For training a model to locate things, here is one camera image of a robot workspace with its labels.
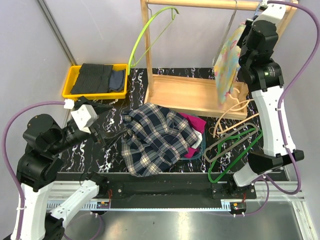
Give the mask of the pastel patterned garment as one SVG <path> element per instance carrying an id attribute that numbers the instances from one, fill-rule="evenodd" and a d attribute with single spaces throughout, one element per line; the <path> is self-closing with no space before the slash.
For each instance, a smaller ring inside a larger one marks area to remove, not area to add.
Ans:
<path id="1" fill-rule="evenodd" d="M 245 28 L 246 25 L 241 23 L 224 42 L 213 67 L 219 105 L 226 102 L 228 94 L 233 90 L 233 83 L 236 81 L 240 69 L 241 48 L 237 44 Z"/>

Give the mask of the navy plaid garment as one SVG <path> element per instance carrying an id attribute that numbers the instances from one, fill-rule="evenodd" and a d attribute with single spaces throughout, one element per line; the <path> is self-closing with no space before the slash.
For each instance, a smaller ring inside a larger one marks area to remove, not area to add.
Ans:
<path id="1" fill-rule="evenodd" d="M 121 156 L 135 177 L 157 175 L 174 165 L 197 142 L 186 118 L 169 108 L 146 103 L 122 114 L 126 134 Z"/>

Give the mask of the wooden hanger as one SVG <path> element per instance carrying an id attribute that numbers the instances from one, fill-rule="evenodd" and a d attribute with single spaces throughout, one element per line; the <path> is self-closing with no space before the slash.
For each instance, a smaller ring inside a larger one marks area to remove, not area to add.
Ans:
<path id="1" fill-rule="evenodd" d="M 246 123 L 247 121 L 258 117 L 259 113 L 255 113 L 251 116 L 247 116 L 245 117 L 244 113 L 245 110 L 248 109 L 249 103 L 251 103 L 253 101 L 253 99 L 244 99 L 242 101 L 239 100 L 238 97 L 233 96 L 233 93 L 238 93 L 240 94 L 240 90 L 237 88 L 234 88 L 232 92 L 228 92 L 227 93 L 227 97 L 230 98 L 231 100 L 235 101 L 235 104 L 232 105 L 229 109 L 227 109 L 216 121 L 214 127 L 210 127 L 209 128 L 209 133 L 213 136 L 216 137 L 218 135 L 224 134 L 228 131 L 230 131 L 231 129 L 238 127 L 244 123 Z M 236 120 L 239 120 L 238 123 L 235 123 L 234 125 L 227 127 L 227 128 L 223 128 L 222 127 L 222 119 L 226 119 L 226 118 L 231 118 L 231 117 L 235 117 Z"/>

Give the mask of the magenta pleated skirt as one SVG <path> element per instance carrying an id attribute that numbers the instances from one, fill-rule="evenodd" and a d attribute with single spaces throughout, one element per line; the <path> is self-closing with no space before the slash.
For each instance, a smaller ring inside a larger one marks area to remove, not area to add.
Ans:
<path id="1" fill-rule="evenodd" d="M 205 126 L 207 123 L 205 120 L 203 120 L 200 117 L 195 116 L 195 115 L 190 115 L 190 114 L 186 114 L 186 113 L 182 113 L 182 112 L 180 112 L 180 114 L 184 118 L 187 119 L 189 126 L 192 129 L 197 130 L 201 134 L 205 133 Z M 189 147 L 187 154 L 183 155 L 181 158 L 183 158 L 183 157 L 190 158 L 195 153 L 195 151 L 196 151 L 196 149 Z"/>

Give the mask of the white garment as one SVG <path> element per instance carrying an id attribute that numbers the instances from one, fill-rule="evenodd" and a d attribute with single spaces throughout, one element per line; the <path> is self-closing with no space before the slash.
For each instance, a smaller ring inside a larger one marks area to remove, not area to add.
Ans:
<path id="1" fill-rule="evenodd" d="M 192 149 L 197 149 L 197 148 L 199 147 L 199 145 L 202 143 L 203 136 L 202 136 L 202 134 L 201 134 L 199 131 L 197 131 L 197 130 L 195 130 L 195 129 L 193 129 L 193 132 L 195 133 L 195 135 L 196 135 L 196 137 L 197 137 L 197 141 L 196 141 L 195 144 L 193 144 L 193 145 L 191 146 L 191 148 L 192 148 Z"/>

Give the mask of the blue wire hanger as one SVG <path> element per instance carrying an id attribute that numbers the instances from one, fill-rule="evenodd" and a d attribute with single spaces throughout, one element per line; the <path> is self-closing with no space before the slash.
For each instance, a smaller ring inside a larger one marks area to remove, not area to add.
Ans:
<path id="1" fill-rule="evenodd" d="M 255 19 L 259 16 L 259 13 L 260 13 L 261 11 L 264 11 L 263 1 L 262 1 L 262 0 L 259 2 L 258 6 L 256 7 L 252 19 L 255 20 Z"/>

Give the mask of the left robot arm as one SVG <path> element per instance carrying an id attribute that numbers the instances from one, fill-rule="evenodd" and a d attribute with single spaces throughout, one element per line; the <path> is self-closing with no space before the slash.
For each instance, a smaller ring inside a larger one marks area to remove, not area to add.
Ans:
<path id="1" fill-rule="evenodd" d="M 7 155 L 7 135 L 14 120 L 4 128 L 1 150 L 5 165 L 18 189 L 19 200 L 16 222 L 10 240 L 60 240 L 75 215 L 93 198 L 111 197 L 112 190 L 106 176 L 90 172 L 79 188 L 62 204 L 47 209 L 50 192 L 63 165 L 60 154 L 85 140 L 110 147 L 122 132 L 107 133 L 94 127 L 99 116 L 112 107 L 93 102 L 84 96 L 61 103 L 72 118 L 60 127 L 49 114 L 34 116 L 22 137 L 25 152 L 13 170 Z"/>

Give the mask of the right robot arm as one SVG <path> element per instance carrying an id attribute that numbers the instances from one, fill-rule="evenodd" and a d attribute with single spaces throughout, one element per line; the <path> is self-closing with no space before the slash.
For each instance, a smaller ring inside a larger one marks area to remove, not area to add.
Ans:
<path id="1" fill-rule="evenodd" d="M 235 199 L 261 175 L 305 158 L 291 139 L 285 114 L 279 123 L 278 113 L 285 113 L 284 104 L 280 102 L 284 80 L 280 65 L 271 58 L 278 38 L 274 23 L 247 19 L 237 43 L 240 47 L 238 77 L 247 84 L 257 107 L 263 149 L 249 153 L 247 163 L 234 173 L 233 182 L 227 185 L 228 195 Z"/>

